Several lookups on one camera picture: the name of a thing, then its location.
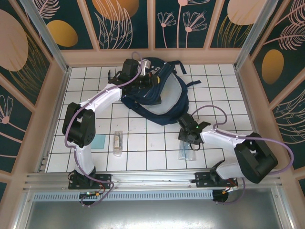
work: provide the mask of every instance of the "small bottle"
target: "small bottle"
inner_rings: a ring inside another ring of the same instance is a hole
[[[123,151],[123,131],[115,131],[113,141],[113,154],[121,156]]]

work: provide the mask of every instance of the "navy blue backpack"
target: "navy blue backpack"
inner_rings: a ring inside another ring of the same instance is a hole
[[[189,109],[187,88],[200,81],[185,82],[177,76],[175,65],[179,64],[183,74],[185,68],[180,61],[165,62],[159,58],[144,58],[151,61],[151,72],[160,78],[160,83],[150,89],[131,91],[121,101],[139,115],[160,125],[174,124]]]

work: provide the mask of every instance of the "white tile floor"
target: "white tile floor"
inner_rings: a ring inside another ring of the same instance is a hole
[[[113,76],[121,69],[121,66],[73,68],[46,172],[69,172],[75,166],[74,157],[70,149],[65,147],[61,132],[67,105],[91,98],[107,84],[109,70]],[[232,65],[185,65],[185,69],[187,74],[183,75],[180,67],[176,67],[178,75],[186,83],[196,80],[202,82],[189,88],[189,113],[203,105],[213,104],[228,114],[228,122],[221,126],[223,130],[239,134],[251,133],[252,128]],[[97,171],[207,168],[223,160],[227,154],[216,146],[204,144],[203,149],[196,152],[197,160],[178,160],[179,125],[155,124],[128,109],[120,101],[95,115],[96,133],[106,135],[104,149],[92,150]],[[224,120],[223,114],[212,108],[200,110],[197,117],[200,121],[211,124]],[[117,130],[123,131],[121,157],[112,153],[113,133]]]

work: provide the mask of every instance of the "backpack strap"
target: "backpack strap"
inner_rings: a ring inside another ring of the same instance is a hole
[[[190,86],[193,86],[193,85],[196,85],[196,84],[199,84],[199,83],[201,83],[200,80],[193,81],[193,82],[188,83],[188,84],[186,85],[186,87],[190,87]]]
[[[170,62],[168,62],[169,64],[179,64],[180,65],[180,67],[181,67],[181,71],[182,71],[182,73],[183,74],[186,74],[186,70],[185,70],[185,68],[184,68],[184,66],[183,66],[183,64],[181,63],[181,61],[170,61]]]

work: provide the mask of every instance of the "decorative wallpaper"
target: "decorative wallpaper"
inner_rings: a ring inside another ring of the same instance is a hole
[[[211,48],[241,48],[266,0],[225,0]]]
[[[261,37],[265,34],[266,30],[268,29],[271,21],[273,20],[273,18],[275,17],[278,9],[280,8],[281,4],[283,3],[284,0],[278,0],[277,5],[275,7],[275,9],[270,13],[271,16],[268,19],[268,22],[266,23],[263,31],[261,32],[261,34],[259,35],[259,37],[257,38],[257,41],[255,42],[255,44],[253,45],[253,48],[250,51],[250,55],[252,56],[253,52],[256,50],[256,47],[258,45],[258,43],[261,41]]]
[[[101,49],[148,48],[147,0],[87,0]]]
[[[305,166],[305,81],[273,110],[283,141],[292,149],[294,169]]]
[[[8,0],[0,5],[0,73],[36,104],[49,61]]]
[[[1,203],[4,191],[5,191],[5,188],[6,188],[6,183],[0,182],[0,203]]]
[[[31,115],[31,111],[0,86],[0,170],[12,171]]]
[[[33,0],[33,3],[59,49],[93,49],[76,0]]]
[[[203,48],[215,0],[156,0],[155,48]]]
[[[271,102],[305,67],[305,1],[291,0],[254,60]]]

